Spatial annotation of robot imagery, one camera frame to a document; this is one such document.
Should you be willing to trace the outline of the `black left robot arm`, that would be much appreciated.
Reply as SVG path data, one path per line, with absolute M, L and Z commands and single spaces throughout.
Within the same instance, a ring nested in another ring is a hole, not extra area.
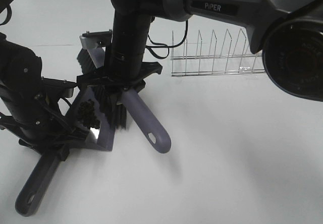
M 1 114 L 1 130 L 18 137 L 22 146 L 40 154 L 53 151 L 64 161 L 69 143 L 84 134 L 62 115 L 58 101 L 72 97 L 77 84 L 43 78 L 41 72 L 41 57 L 1 34 L 1 100 L 10 112 Z

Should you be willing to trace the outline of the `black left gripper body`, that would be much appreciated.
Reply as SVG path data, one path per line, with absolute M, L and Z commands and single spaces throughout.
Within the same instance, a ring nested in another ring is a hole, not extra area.
M 1 113 L 1 130 L 8 130 L 23 142 L 23 146 L 39 153 L 56 145 L 60 137 L 75 131 L 75 127 L 60 112 L 43 101 L 8 97 L 1 100 L 11 113 L 10 116 Z

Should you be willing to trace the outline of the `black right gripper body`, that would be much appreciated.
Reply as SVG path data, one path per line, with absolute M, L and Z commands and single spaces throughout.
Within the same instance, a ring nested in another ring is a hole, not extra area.
M 106 66 L 97 68 L 89 73 L 77 76 L 78 87 L 106 86 L 108 89 L 133 88 L 144 83 L 144 79 L 152 74 L 161 74 L 162 65 L 158 62 L 142 62 L 139 72 L 133 75 L 127 68 L 121 72 L 110 70 Z

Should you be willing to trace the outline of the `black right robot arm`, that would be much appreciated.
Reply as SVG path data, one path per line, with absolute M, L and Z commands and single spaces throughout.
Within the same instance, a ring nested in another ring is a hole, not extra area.
M 114 25 L 103 35 L 104 65 L 79 86 L 131 87 L 152 73 L 143 54 L 154 18 L 187 22 L 193 15 L 244 27 L 249 49 L 284 92 L 322 101 L 322 0 L 111 0 Z

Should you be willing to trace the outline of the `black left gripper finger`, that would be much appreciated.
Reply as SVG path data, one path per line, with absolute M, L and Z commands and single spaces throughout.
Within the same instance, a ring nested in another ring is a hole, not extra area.
M 71 133 L 71 141 L 76 141 L 76 142 L 85 142 L 89 135 L 88 130 L 83 130 L 80 128 L 76 128 L 72 133 Z
M 60 161 L 65 161 L 70 154 L 70 149 L 67 144 L 57 145 L 54 147 L 55 156 Z

